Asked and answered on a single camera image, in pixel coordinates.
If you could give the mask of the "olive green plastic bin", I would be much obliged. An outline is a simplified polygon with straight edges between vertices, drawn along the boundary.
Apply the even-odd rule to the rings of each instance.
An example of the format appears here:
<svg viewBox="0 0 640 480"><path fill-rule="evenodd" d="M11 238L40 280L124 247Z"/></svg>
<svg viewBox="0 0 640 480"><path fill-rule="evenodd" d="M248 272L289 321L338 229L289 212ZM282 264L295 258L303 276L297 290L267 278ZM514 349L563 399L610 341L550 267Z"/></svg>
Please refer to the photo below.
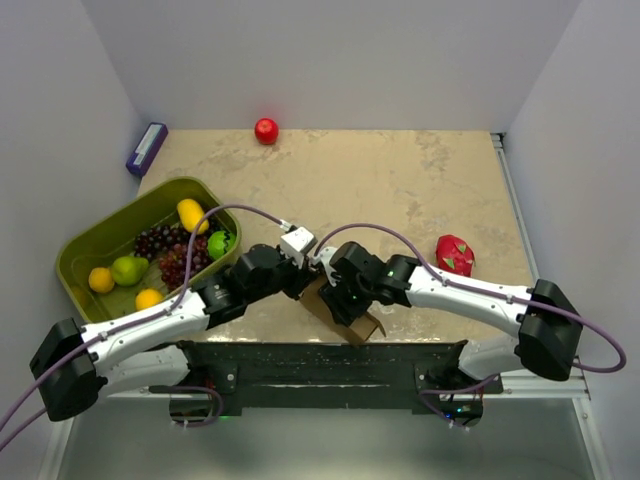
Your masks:
<svg viewBox="0 0 640 480"><path fill-rule="evenodd" d="M110 267L119 257L134 256L134 240L142 231L159 225L182 227L176 205L187 198L197 201L204 211L220 204L200 180L176 177L99 221L62 248L57 274L85 322L99 323L135 312L135 297L144 289L155 289L166 296L177 293L178 288L169 291L161 280L161 254L149 262L142 279L130 287L115 285L111 292L98 294L90 289L88 277L96 267Z"/></svg>

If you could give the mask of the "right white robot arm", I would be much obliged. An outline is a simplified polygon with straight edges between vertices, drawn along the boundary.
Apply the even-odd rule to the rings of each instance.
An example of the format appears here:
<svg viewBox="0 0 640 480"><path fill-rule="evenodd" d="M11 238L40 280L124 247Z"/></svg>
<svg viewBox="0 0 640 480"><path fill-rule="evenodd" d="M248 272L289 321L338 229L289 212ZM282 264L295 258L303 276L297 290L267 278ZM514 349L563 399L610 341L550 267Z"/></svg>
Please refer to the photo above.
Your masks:
<svg viewBox="0 0 640 480"><path fill-rule="evenodd" d="M469 392L481 380L526 369L565 381L573 368L582 328L557 285L499 285L425 267L417 258L383 261L356 242L326 247L312 257L328 282L319 294L333 320L344 326L372 303L442 310L498 330L489 340L462 340L429 373L439 387Z"/></svg>

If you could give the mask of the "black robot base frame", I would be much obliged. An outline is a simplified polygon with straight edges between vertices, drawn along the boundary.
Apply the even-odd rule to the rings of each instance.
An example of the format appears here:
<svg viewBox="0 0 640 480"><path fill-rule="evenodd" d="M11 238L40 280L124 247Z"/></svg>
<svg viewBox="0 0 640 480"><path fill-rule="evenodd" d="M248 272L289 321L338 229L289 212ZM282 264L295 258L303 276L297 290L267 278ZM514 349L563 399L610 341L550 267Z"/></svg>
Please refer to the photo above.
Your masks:
<svg viewBox="0 0 640 480"><path fill-rule="evenodd" d="M248 409L384 409L432 414L466 427L483 414L483 397L500 394L500 377L481 384L453 367L460 343L176 342L187 375L152 393L172 395L171 417L202 421Z"/></svg>

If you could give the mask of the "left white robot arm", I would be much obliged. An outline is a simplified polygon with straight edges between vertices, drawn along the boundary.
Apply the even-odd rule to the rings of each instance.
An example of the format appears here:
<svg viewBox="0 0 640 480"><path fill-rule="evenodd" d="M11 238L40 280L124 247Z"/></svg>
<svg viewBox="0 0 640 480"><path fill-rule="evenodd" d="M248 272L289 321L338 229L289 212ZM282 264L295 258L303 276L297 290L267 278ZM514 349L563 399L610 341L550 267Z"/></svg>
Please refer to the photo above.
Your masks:
<svg viewBox="0 0 640 480"><path fill-rule="evenodd" d="M258 244L149 309L100 324L80 325L72 318L55 323L30 361L48 418L59 422L88 410L110 385L108 371L124 360L231 322L271 295L299 299L321 262L318 255L289 255Z"/></svg>

